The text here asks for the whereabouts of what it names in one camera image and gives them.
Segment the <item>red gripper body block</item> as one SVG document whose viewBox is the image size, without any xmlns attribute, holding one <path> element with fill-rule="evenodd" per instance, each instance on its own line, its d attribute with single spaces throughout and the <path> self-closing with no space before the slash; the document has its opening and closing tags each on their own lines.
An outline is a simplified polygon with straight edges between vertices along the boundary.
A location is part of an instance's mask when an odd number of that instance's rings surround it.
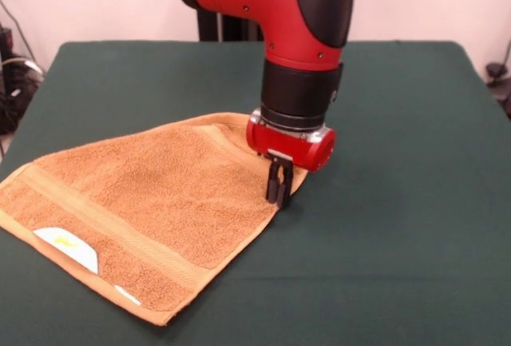
<svg viewBox="0 0 511 346">
<path fill-rule="evenodd" d="M 283 130 L 267 123 L 260 110 L 255 109 L 248 119 L 246 138 L 257 153 L 283 158 L 294 166 L 316 172 L 330 160 L 336 133 L 325 125 L 308 133 Z"/>
</svg>

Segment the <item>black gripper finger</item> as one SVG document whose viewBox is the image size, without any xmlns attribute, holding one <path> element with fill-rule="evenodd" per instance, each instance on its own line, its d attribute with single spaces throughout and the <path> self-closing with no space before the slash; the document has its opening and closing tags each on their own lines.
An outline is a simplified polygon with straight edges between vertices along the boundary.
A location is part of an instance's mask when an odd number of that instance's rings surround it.
<svg viewBox="0 0 511 346">
<path fill-rule="evenodd" d="M 291 199 L 291 191 L 294 178 L 293 163 L 287 159 L 279 159 L 279 166 L 282 169 L 283 180 L 279 185 L 277 197 L 277 205 L 279 207 L 287 207 Z"/>
<path fill-rule="evenodd" d="M 281 158 L 271 157 L 271 164 L 267 176 L 266 200 L 268 202 L 278 202 L 281 181 L 279 178 L 279 169 L 282 165 Z"/>
</svg>

